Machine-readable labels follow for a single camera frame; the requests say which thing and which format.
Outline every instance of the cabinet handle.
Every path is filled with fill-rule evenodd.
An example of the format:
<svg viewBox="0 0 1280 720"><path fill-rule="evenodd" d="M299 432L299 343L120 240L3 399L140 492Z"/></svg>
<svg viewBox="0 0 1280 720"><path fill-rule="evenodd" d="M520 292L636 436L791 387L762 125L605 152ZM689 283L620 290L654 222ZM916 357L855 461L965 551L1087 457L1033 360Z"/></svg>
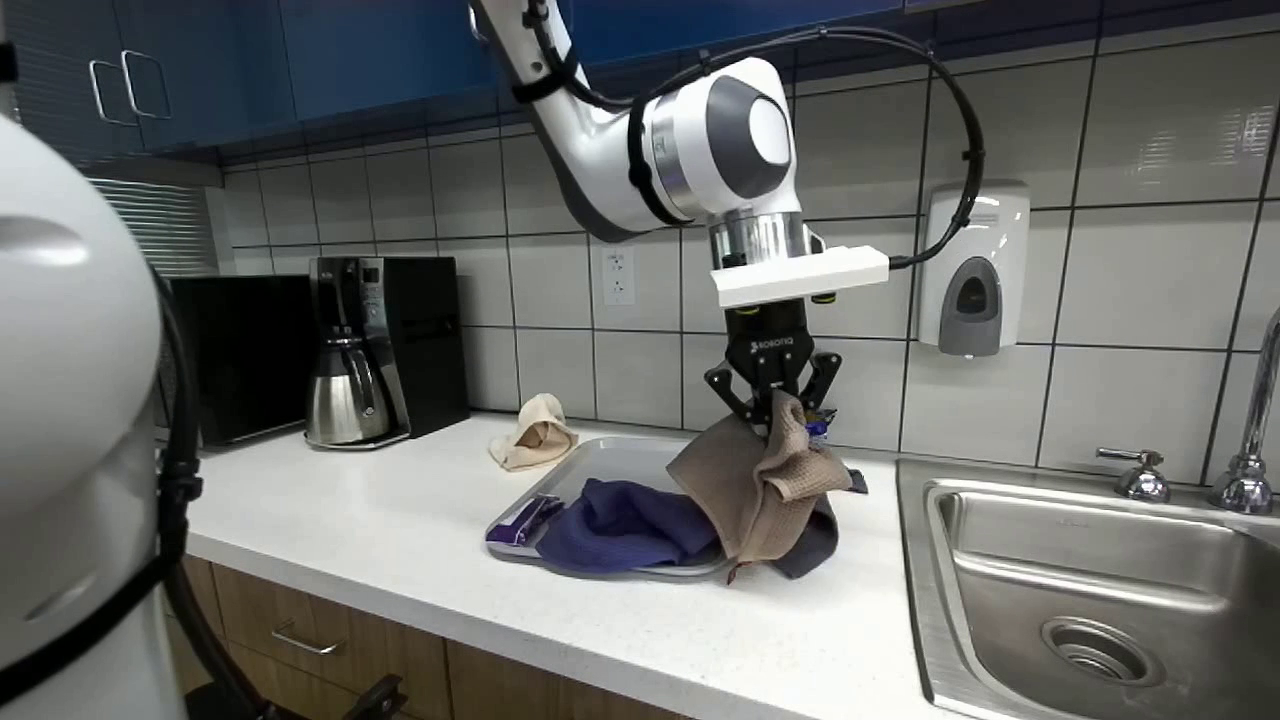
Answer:
<svg viewBox="0 0 1280 720"><path fill-rule="evenodd" d="M128 125L128 119L107 116L104 85L95 81L95 69L112 69L112 63L107 63L107 61L90 61L90 63L86 63L95 119L104 119L104 125Z"/></svg>
<svg viewBox="0 0 1280 720"><path fill-rule="evenodd" d="M140 100L136 100L136 90L134 90L134 61L154 61L150 53L136 53L136 49L125 49L120 53L120 77L125 77L125 96L128 96L128 111L134 116L145 116L145 119L157 119L165 111L150 111Z"/></svg>
<svg viewBox="0 0 1280 720"><path fill-rule="evenodd" d="M299 635L288 635L286 627L274 627L274 641L286 647L310 651L310 656L338 656L339 651L339 646L310 646Z"/></svg>

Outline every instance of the power outlet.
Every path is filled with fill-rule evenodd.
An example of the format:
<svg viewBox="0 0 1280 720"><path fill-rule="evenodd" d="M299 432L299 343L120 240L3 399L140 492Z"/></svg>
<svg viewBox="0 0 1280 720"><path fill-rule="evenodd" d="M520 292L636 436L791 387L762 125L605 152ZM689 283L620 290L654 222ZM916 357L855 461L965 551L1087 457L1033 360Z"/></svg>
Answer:
<svg viewBox="0 0 1280 720"><path fill-rule="evenodd" d="M636 305L636 247L607 243L602 257L605 305L632 307Z"/></svg>

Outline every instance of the brown cloth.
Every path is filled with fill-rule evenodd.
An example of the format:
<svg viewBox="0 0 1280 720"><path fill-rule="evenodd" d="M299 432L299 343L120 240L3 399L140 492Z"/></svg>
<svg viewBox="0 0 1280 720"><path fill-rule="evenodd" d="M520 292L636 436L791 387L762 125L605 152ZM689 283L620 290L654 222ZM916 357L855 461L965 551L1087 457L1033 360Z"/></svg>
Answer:
<svg viewBox="0 0 1280 720"><path fill-rule="evenodd" d="M668 473L710 512L736 566L789 558L816 500L851 486L834 452L808 448L806 405L789 393L772 393L767 443L723 418Z"/></svg>
<svg viewBox="0 0 1280 720"><path fill-rule="evenodd" d="M515 432L488 443L488 457L503 468L535 468L567 457L576 443L576 432L564 423L564 407L552 393L535 393L520 418Z"/></svg>

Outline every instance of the towel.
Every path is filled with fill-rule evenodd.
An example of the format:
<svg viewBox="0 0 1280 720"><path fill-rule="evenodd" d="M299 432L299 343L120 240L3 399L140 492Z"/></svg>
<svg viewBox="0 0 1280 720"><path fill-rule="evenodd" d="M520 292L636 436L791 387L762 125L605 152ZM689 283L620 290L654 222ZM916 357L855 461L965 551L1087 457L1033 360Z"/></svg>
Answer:
<svg viewBox="0 0 1280 720"><path fill-rule="evenodd" d="M715 529L689 497L596 475L535 545L544 566L594 577L689 566L713 550Z"/></svg>
<svg viewBox="0 0 1280 720"><path fill-rule="evenodd" d="M515 432L488 443L488 457L503 468L535 468L574 452L576 432L564 423L564 407L552 393L525 399Z"/></svg>
<svg viewBox="0 0 1280 720"><path fill-rule="evenodd" d="M806 405L789 393L772 393L767 443L739 418L723 418L668 473L736 566L789 558L819 497L851 486L834 452L808 448Z"/></svg>

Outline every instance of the soap dispenser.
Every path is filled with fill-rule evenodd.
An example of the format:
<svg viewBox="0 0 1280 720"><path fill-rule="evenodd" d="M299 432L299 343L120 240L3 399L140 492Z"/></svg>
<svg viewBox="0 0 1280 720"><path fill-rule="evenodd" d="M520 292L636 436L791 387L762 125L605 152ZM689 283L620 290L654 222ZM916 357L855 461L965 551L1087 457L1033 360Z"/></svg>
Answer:
<svg viewBox="0 0 1280 720"><path fill-rule="evenodd" d="M935 240L961 191L934 196L929 236ZM990 184L967 228L923 264L920 343L948 357L996 357L1015 343L1026 318L1033 200L1026 184Z"/></svg>

